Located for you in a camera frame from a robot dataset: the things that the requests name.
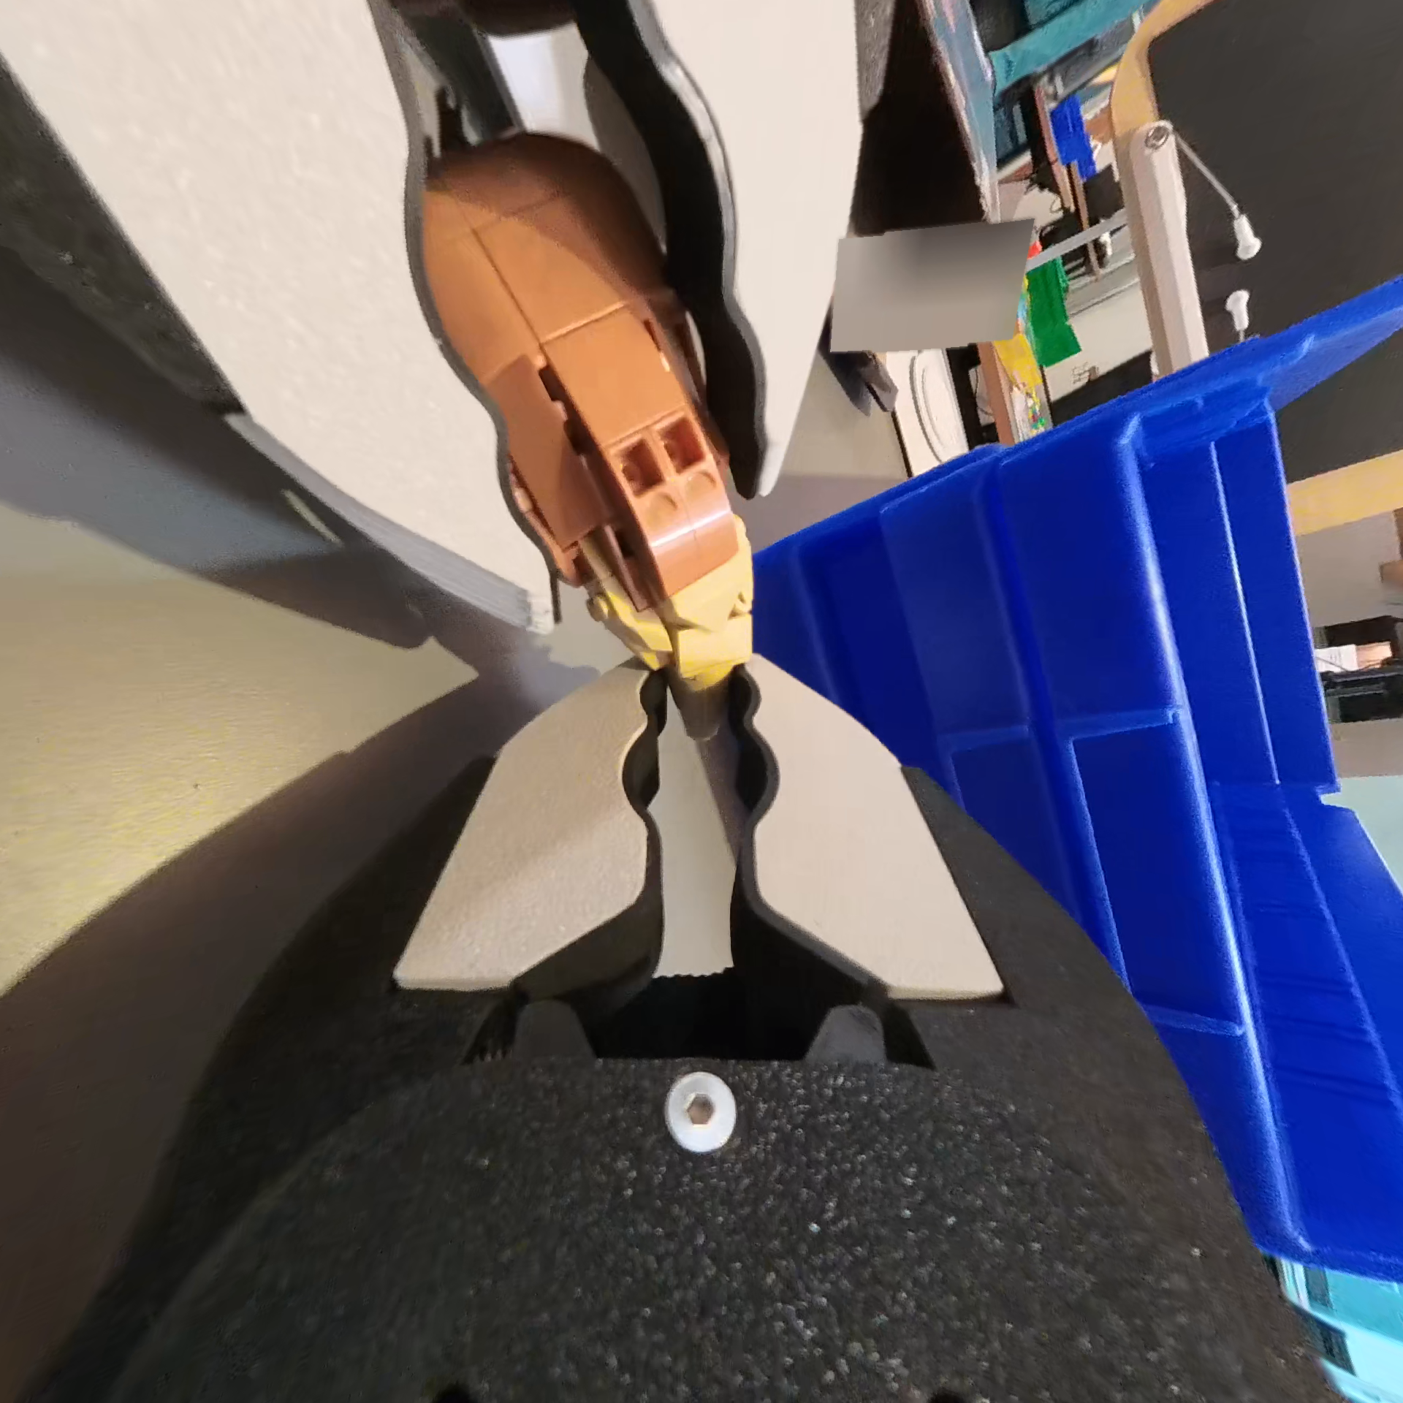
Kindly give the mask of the black panel with wooden rim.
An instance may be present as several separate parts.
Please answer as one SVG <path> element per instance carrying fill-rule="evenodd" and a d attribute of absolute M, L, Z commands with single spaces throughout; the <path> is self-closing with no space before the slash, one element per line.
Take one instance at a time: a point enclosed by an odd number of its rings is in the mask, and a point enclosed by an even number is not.
<path fill-rule="evenodd" d="M 1401 4 L 1158 3 L 1112 85 L 1112 135 L 1131 240 L 1162 218 L 1145 132 L 1165 123 L 1235 198 L 1261 250 L 1236 259 L 1222 194 L 1182 148 L 1192 284 L 1142 270 L 1148 334 L 1169 339 L 1197 304 L 1206 350 L 1236 345 L 1228 302 L 1247 296 L 1246 337 L 1281 330 L 1401 279 Z"/>

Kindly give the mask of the orange and tan toy segment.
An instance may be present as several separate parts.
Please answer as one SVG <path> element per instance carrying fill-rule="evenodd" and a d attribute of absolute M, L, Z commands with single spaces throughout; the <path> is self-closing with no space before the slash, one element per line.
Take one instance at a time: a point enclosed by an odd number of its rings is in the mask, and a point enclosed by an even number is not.
<path fill-rule="evenodd" d="M 502 413 L 506 481 L 562 585 L 704 713 L 753 655 L 753 552 L 688 316 L 630 187 L 579 143 L 429 160 L 446 334 Z"/>

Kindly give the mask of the blue plastic bin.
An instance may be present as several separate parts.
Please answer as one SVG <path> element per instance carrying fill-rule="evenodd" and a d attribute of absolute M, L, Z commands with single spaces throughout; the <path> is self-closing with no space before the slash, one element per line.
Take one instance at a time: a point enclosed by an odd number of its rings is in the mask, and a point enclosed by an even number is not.
<path fill-rule="evenodd" d="M 1274 1254 L 1401 1280 L 1401 888 L 1340 780 L 1275 412 L 1401 280 L 757 553 L 757 652 L 1096 941 Z"/>

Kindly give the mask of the green storage bin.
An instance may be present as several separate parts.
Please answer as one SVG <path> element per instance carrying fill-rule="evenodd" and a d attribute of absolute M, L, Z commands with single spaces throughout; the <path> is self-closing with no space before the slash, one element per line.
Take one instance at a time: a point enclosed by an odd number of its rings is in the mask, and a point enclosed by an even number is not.
<path fill-rule="evenodd" d="M 1082 355 L 1077 330 L 1071 322 L 1069 274 L 1062 259 L 1026 272 L 1026 339 L 1042 370 Z"/>

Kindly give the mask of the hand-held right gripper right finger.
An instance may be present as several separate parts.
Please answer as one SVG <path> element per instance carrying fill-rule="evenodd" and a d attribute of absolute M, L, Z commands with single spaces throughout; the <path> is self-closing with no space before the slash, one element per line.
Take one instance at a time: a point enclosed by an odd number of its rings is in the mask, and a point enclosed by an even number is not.
<path fill-rule="evenodd" d="M 735 673 L 746 776 L 739 877 L 782 940 L 913 1002 L 1005 992 L 902 762 L 852 713 L 753 661 Z"/>

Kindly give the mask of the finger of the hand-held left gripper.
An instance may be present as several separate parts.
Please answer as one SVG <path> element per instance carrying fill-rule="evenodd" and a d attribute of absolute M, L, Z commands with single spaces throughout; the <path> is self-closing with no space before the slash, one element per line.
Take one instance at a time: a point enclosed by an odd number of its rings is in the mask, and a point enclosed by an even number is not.
<path fill-rule="evenodd" d="M 4 3 L 2 65 L 297 490 L 544 634 L 556 586 L 499 409 L 422 255 L 426 130 L 387 3 Z"/>
<path fill-rule="evenodd" d="M 574 3 L 585 98 L 696 334 L 735 493 L 773 493 L 850 233 L 852 3 Z"/>

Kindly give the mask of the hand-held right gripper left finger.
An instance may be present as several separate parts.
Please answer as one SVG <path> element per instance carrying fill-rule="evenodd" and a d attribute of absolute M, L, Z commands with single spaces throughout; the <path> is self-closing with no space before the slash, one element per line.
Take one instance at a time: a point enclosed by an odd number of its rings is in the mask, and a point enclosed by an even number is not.
<path fill-rule="evenodd" d="M 395 988 L 632 999 L 649 983 L 664 941 L 649 805 L 666 705 L 664 676 L 625 661 L 502 746 Z"/>

